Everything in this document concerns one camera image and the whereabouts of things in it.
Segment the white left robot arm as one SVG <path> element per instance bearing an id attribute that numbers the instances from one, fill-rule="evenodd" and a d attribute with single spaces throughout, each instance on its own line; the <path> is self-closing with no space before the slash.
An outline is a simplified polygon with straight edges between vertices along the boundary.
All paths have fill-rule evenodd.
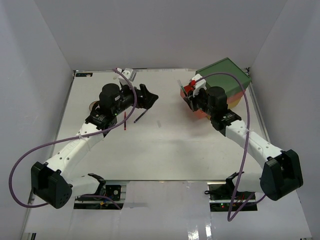
<path id="1" fill-rule="evenodd" d="M 144 84 L 134 89 L 115 83 L 104 85 L 99 100 L 93 104 L 76 138 L 45 163 L 36 162 L 31 167 L 32 192 L 56 209 L 62 208 L 72 197 L 90 195 L 96 200 L 103 198 L 106 193 L 105 179 L 94 173 L 71 179 L 71 172 L 117 124 L 119 114 L 129 107 L 148 110 L 158 98 Z"/>

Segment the large clear tape roll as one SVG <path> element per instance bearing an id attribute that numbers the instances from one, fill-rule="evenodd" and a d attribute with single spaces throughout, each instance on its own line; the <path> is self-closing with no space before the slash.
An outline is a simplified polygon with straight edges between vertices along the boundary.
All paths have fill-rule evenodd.
<path id="1" fill-rule="evenodd" d="M 95 110 L 98 106 L 99 106 L 99 101 L 93 101 L 93 102 L 89 105 L 89 111 L 91 112 L 92 110 Z"/>

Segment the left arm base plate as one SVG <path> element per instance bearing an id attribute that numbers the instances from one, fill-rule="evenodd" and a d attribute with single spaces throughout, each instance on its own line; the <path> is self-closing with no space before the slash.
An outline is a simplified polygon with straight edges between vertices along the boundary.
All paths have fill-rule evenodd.
<path id="1" fill-rule="evenodd" d="M 121 210 L 126 198 L 126 187 L 106 185 L 104 197 L 77 197 L 73 208 L 76 210 Z"/>

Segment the red pen refill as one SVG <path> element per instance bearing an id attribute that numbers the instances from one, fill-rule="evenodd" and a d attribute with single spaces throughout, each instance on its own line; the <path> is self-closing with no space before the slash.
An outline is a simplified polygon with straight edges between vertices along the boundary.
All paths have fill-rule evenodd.
<path id="1" fill-rule="evenodd" d="M 124 112 L 124 119 L 123 119 L 123 129 L 124 131 L 127 130 L 127 112 Z"/>

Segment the green pen refill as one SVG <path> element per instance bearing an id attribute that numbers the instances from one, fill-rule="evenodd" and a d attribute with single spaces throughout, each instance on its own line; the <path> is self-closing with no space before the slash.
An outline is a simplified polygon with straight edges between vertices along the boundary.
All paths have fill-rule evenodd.
<path id="1" fill-rule="evenodd" d="M 185 90 L 182 82 L 178 79 L 178 80 L 177 80 L 177 83 L 178 83 L 178 85 L 179 85 L 179 87 L 180 87 L 180 95 L 181 95 L 181 97 L 182 97 L 182 98 L 187 97 L 188 95 L 187 95 L 187 92 L 186 92 L 186 90 Z"/>

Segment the purple pen refill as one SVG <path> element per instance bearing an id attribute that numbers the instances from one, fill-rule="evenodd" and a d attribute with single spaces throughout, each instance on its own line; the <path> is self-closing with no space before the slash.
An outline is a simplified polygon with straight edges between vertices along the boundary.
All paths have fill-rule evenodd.
<path id="1" fill-rule="evenodd" d="M 133 123 L 137 123 L 146 113 L 147 113 L 148 109 L 146 109 L 145 111 L 143 111 L 134 121 Z"/>

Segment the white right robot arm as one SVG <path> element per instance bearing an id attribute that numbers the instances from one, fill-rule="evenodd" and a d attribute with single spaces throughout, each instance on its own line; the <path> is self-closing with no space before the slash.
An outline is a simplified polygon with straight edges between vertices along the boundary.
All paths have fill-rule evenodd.
<path id="1" fill-rule="evenodd" d="M 242 118 L 229 109 L 227 95 L 218 86 L 196 90 L 186 86 L 183 99 L 193 111 L 204 112 L 213 128 L 243 148 L 245 156 L 251 156 L 262 171 L 236 172 L 226 179 L 226 195 L 236 200 L 244 192 L 263 193 L 277 201 L 304 184 L 300 159 L 292 150 L 282 150 L 250 131 Z"/>

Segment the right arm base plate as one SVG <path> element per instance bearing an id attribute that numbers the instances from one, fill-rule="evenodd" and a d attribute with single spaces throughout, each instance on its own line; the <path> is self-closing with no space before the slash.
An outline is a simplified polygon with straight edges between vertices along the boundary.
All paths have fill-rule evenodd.
<path id="1" fill-rule="evenodd" d="M 233 190 L 229 189 L 224 181 L 212 181 L 207 183 L 204 194 L 209 198 L 210 211 L 212 213 L 228 212 Z M 235 212 L 250 197 L 248 191 L 237 192 L 232 204 L 232 212 Z"/>

